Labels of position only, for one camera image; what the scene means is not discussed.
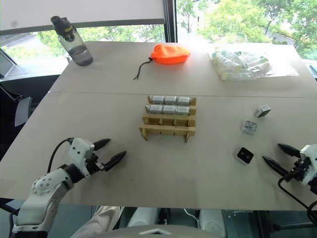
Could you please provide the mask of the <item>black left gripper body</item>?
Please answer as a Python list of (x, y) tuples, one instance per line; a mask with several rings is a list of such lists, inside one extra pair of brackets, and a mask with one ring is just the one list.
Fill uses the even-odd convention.
[(106, 164), (98, 162), (98, 156), (95, 153), (93, 153), (90, 158), (85, 160), (85, 164), (89, 175), (93, 175), (99, 171), (108, 171)]

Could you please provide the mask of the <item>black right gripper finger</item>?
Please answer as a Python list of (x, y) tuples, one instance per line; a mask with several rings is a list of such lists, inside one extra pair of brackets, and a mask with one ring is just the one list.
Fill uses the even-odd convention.
[(283, 143), (278, 143), (277, 145), (284, 153), (286, 153), (287, 155), (289, 155), (291, 157), (300, 157), (301, 156), (300, 150), (298, 150), (290, 145), (283, 144)]
[(267, 156), (262, 156), (263, 160), (265, 161), (265, 163), (271, 168), (273, 169), (276, 173), (278, 173), (279, 175), (281, 175), (282, 177), (287, 176), (289, 174), (289, 172), (284, 169), (278, 162), (276, 162), (275, 160), (267, 157)]

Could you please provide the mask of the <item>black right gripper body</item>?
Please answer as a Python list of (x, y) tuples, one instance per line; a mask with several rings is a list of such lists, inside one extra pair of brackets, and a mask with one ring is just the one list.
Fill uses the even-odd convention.
[(303, 181), (304, 173), (307, 171), (309, 166), (309, 162), (307, 159), (299, 159), (294, 163), (293, 169), (289, 172), (286, 177), (286, 181), (290, 181), (291, 179), (295, 179), (297, 181)]

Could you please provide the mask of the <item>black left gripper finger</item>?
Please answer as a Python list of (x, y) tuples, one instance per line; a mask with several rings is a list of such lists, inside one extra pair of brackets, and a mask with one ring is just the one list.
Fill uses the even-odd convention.
[(93, 143), (94, 150), (100, 150), (101, 148), (105, 147), (110, 142), (110, 139), (101, 139)]
[(104, 171), (109, 171), (113, 167), (115, 167), (126, 155), (126, 151), (119, 152), (118, 154), (114, 155), (107, 163), (103, 164)]

